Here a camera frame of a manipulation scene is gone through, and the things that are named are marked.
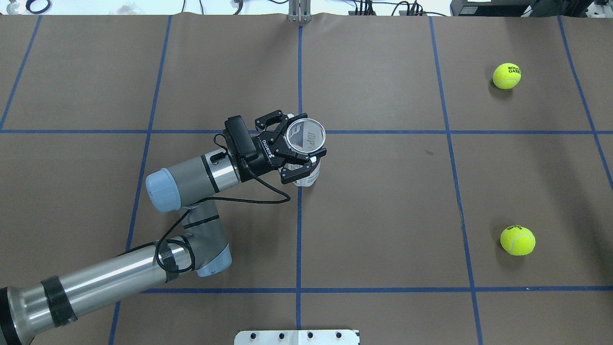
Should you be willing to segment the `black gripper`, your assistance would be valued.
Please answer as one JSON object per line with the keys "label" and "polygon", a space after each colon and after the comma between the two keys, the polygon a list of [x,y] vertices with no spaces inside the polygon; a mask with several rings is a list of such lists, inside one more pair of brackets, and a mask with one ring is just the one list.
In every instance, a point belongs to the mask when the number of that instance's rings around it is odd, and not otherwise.
{"label": "black gripper", "polygon": [[291,124],[305,118],[306,112],[291,115],[277,110],[254,120],[260,133],[251,138],[257,158],[248,162],[248,167],[255,176],[279,171],[282,183],[315,183],[320,174],[320,162],[328,149],[324,147],[307,154],[285,150],[288,146],[283,138]]}

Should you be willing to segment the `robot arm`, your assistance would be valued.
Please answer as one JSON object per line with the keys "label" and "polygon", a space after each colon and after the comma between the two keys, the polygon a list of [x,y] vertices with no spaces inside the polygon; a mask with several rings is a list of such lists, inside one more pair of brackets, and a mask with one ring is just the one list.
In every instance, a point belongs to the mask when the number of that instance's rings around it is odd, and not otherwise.
{"label": "robot arm", "polygon": [[250,135],[243,118],[224,122],[217,149],[162,168],[145,179],[150,201],[158,212],[180,210],[183,234],[130,249],[100,264],[74,273],[51,276],[31,288],[1,289],[1,343],[28,345],[52,328],[125,297],[182,275],[208,277],[232,263],[230,246],[216,201],[219,192],[277,171],[283,184],[311,185],[326,155],[326,131],[303,113],[273,111],[254,122]]}

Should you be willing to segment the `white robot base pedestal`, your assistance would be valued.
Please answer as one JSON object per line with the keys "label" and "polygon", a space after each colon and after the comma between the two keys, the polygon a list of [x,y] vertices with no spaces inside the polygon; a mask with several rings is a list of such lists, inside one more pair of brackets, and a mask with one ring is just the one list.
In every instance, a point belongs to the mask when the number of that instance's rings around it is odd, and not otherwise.
{"label": "white robot base pedestal", "polygon": [[240,331],[235,345],[359,345],[358,330],[249,330]]}

